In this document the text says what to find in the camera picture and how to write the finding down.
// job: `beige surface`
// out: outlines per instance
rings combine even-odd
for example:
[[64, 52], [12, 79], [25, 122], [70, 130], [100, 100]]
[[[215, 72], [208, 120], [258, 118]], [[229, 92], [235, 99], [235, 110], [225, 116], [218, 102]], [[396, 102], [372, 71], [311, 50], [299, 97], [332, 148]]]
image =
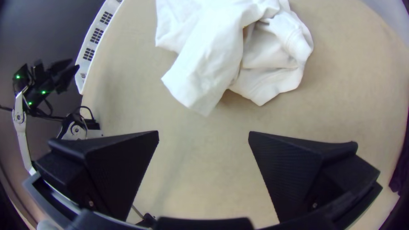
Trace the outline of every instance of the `beige surface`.
[[207, 118], [179, 104], [161, 76], [176, 54], [154, 47], [153, 0], [126, 0], [94, 57], [85, 85], [106, 135], [158, 130], [159, 146], [134, 205], [179, 218], [247, 216], [257, 228], [278, 223], [247, 143], [250, 130], [359, 144], [384, 187], [352, 229], [377, 229], [398, 196], [388, 188], [403, 142], [409, 52], [356, 0], [292, 0], [315, 50], [300, 87], [262, 107], [227, 91]]

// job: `gray wall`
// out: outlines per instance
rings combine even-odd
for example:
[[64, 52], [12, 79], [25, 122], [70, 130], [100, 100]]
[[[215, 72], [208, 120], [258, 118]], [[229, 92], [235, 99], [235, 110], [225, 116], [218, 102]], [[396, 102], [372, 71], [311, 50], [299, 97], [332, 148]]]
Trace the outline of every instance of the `gray wall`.
[[[82, 41], [104, 0], [0, 0], [0, 104], [14, 106], [12, 76], [24, 64], [77, 57]], [[68, 92], [48, 97], [54, 115], [65, 116], [81, 103], [75, 83]], [[32, 159], [47, 152], [60, 124], [29, 117], [27, 139]], [[0, 111], [0, 180], [31, 224], [43, 214], [22, 188], [28, 177], [18, 149], [11, 113]]]

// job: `black cable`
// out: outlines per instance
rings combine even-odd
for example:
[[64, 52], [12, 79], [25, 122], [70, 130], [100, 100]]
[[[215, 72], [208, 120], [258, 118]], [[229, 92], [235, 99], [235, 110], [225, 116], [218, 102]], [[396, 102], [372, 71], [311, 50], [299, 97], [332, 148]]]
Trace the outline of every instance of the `black cable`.
[[77, 112], [79, 109], [81, 109], [81, 108], [83, 108], [83, 109], [87, 109], [88, 111], [89, 111], [89, 113], [90, 113], [90, 115], [91, 115], [91, 119], [93, 120], [93, 121], [95, 121], [95, 118], [94, 118], [94, 115], [92, 114], [92, 111], [91, 111], [91, 109], [90, 108], [88, 108], [87, 106], [79, 106], [79, 107], [77, 107], [72, 113], [75, 113], [75, 112]]
[[9, 112], [12, 112], [12, 111], [13, 111], [13, 109], [8, 108], [8, 107], [3, 107], [3, 106], [1, 106], [1, 105], [0, 105], [0, 109], [1, 109], [1, 110], [5, 110], [5, 111], [9, 111]]
[[48, 114], [48, 116], [52, 116], [52, 112], [54, 111], [52, 108], [52, 105], [47, 101], [47, 99], [44, 99], [44, 103], [47, 105], [48, 109], [50, 110], [50, 114]]

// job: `crumpled white shirt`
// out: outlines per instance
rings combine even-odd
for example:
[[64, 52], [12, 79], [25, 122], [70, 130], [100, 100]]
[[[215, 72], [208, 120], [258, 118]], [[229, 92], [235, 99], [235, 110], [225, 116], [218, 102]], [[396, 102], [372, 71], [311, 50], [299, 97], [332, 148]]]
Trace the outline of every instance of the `crumpled white shirt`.
[[156, 46], [179, 54], [162, 81], [204, 116], [226, 89], [261, 106], [296, 89], [313, 50], [288, 0], [156, 0]]

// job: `black plastic part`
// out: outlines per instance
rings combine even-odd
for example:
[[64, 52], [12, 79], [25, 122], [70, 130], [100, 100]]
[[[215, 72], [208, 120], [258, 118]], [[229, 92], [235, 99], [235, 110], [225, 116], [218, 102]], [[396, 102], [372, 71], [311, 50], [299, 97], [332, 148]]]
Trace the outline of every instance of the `black plastic part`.
[[70, 63], [72, 62], [72, 59], [65, 59], [61, 61], [56, 61], [50, 65], [50, 67], [47, 69], [52, 75], [56, 75], [58, 72], [61, 72], [65, 70]]
[[141, 227], [154, 228], [157, 223], [158, 221], [152, 215], [150, 215], [149, 213], [146, 213], [142, 221], [137, 223], [136, 225], [141, 226]]
[[138, 226], [83, 210], [65, 230], [144, 230]]
[[350, 226], [357, 219], [357, 217], [359, 217], [363, 212], [365, 212], [366, 209], [369, 208], [381, 191], [382, 186], [375, 183], [369, 192], [362, 199], [360, 199], [355, 206], [334, 221], [337, 229], [346, 229], [348, 226]]
[[52, 139], [49, 155], [53, 156], [42, 157], [36, 167], [47, 182], [81, 207], [125, 221], [158, 142], [158, 131], [78, 141]]
[[77, 217], [77, 213], [59, 202], [52, 195], [52, 189], [44, 182], [39, 173], [35, 173], [23, 182], [24, 188], [41, 209], [59, 226], [65, 228]]
[[13, 75], [13, 86], [15, 92], [21, 92], [26, 86], [31, 82], [31, 76], [29, 73], [29, 68], [27, 64], [24, 64], [14, 75]]
[[42, 84], [50, 77], [50, 74], [46, 74], [46, 72], [44, 71], [44, 65], [41, 60], [37, 60], [34, 62], [34, 66], [32, 67], [32, 73], [34, 75], [35, 82], [38, 84]]
[[332, 221], [316, 211], [300, 218], [260, 230], [338, 230]]
[[61, 72], [60, 74], [57, 75], [57, 77], [55, 78], [55, 91], [58, 94], [67, 91], [68, 86], [71, 83], [71, 80], [74, 78], [79, 68], [80, 68], [79, 65], [72, 66], [65, 70], [64, 72]]
[[161, 217], [155, 230], [254, 230], [247, 218], [189, 220]]
[[80, 208], [109, 213], [84, 165], [51, 152], [36, 161], [35, 166], [43, 180]]
[[354, 155], [357, 143], [329, 144], [250, 132], [248, 142], [280, 222], [305, 213], [301, 207], [323, 164]]

